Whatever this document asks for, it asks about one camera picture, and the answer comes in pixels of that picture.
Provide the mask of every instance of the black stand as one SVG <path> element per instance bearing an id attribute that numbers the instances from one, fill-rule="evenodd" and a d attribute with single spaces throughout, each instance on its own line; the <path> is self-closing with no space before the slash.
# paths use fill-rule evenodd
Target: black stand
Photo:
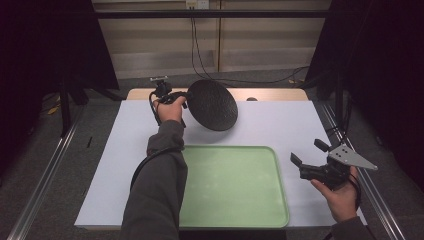
<path id="1" fill-rule="evenodd" d="M 113 101 L 125 100 L 125 98 L 113 94 L 82 77 L 75 77 L 73 80 L 71 81 L 71 79 L 64 76 L 60 82 L 60 105 L 62 107 L 62 134 L 60 137 L 64 137 L 72 125 L 68 94 L 77 105 L 86 105 L 89 102 L 89 98 L 84 92 L 84 86 L 93 89 Z"/>

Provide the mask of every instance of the green tray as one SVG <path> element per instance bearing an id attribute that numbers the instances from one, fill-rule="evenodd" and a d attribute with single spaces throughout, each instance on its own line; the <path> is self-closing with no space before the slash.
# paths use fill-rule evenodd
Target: green tray
<path id="1" fill-rule="evenodd" d="M 274 151 L 262 146 L 186 146 L 180 212 L 186 228 L 282 228 L 287 201 Z"/>

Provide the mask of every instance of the black mount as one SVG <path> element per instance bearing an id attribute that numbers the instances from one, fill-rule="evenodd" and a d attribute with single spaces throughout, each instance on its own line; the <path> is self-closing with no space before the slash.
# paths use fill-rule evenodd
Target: black mount
<path id="1" fill-rule="evenodd" d="M 319 167 L 306 165 L 294 153 L 291 153 L 290 160 L 299 167 L 300 178 L 307 180 L 316 179 L 331 190 L 337 189 L 349 179 L 350 166 L 371 170 L 378 169 L 377 166 L 368 162 L 346 145 L 331 148 L 320 139 L 315 139 L 314 145 L 323 152 L 328 152 L 327 164 Z"/>
<path id="2" fill-rule="evenodd" d="M 175 100 L 177 100 L 177 98 L 181 96 L 185 97 L 186 99 L 192 98 L 192 94 L 190 92 L 173 92 L 173 93 L 171 92 L 172 92 L 172 86 L 170 83 L 165 82 L 164 80 L 157 80 L 156 89 L 150 94 L 150 97 L 149 97 L 150 106 L 152 108 L 153 115 L 155 116 L 155 119 L 158 125 L 160 125 L 162 121 L 160 120 L 157 111 L 155 111 L 153 107 L 153 101 L 151 98 L 152 95 L 155 95 L 158 98 L 158 102 L 163 104 L 172 104 Z M 183 103 L 183 108 L 187 109 L 187 104 L 185 102 Z M 184 127 L 186 127 L 183 119 L 181 119 L 181 124 Z"/>

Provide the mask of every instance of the person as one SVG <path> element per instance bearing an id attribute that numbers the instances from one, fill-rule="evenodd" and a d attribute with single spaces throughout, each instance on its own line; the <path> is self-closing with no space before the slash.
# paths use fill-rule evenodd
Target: person
<path id="1" fill-rule="evenodd" d="M 183 149 L 184 127 L 181 124 L 182 104 L 179 97 L 172 104 L 154 106 L 162 124 L 158 133 L 148 141 L 147 155 L 165 149 Z M 181 151 L 174 150 L 154 157 L 138 174 L 125 207 L 120 239 L 178 239 L 179 212 L 181 209 L 187 165 Z M 331 191 L 317 180 L 312 185 L 326 198 L 336 224 L 332 234 L 336 240 L 372 239 L 356 214 L 354 187 L 347 183 Z"/>

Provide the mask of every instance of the white table surface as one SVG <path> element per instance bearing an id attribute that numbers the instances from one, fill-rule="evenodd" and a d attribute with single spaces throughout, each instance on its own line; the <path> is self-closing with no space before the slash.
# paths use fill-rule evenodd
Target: white table surface
<path id="1" fill-rule="evenodd" d="M 326 153 L 316 148 L 316 138 L 329 143 L 311 101 L 237 102 L 239 116 L 233 128 L 214 132 L 201 126 L 188 109 L 187 145 L 268 146 L 274 149 L 289 207 L 286 227 L 330 226 L 335 223 L 324 197 L 290 161 L 295 153 L 305 164 L 326 163 Z M 146 156 L 147 139 L 157 133 L 148 101 L 123 101 L 75 226 L 120 229 L 134 170 Z M 358 210 L 364 224 L 366 221 Z"/>

